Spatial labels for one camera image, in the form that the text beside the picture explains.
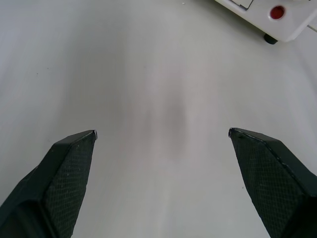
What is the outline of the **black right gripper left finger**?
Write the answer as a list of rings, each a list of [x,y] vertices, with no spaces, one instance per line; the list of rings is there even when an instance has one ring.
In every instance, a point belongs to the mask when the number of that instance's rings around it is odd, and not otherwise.
[[[69,238],[86,193],[95,130],[70,135],[49,149],[0,207],[2,238]]]

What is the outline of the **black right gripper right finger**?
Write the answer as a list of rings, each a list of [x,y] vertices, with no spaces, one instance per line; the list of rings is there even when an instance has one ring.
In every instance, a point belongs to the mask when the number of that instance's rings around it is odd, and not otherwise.
[[[245,188],[272,238],[317,236],[317,177],[278,139],[231,128]]]

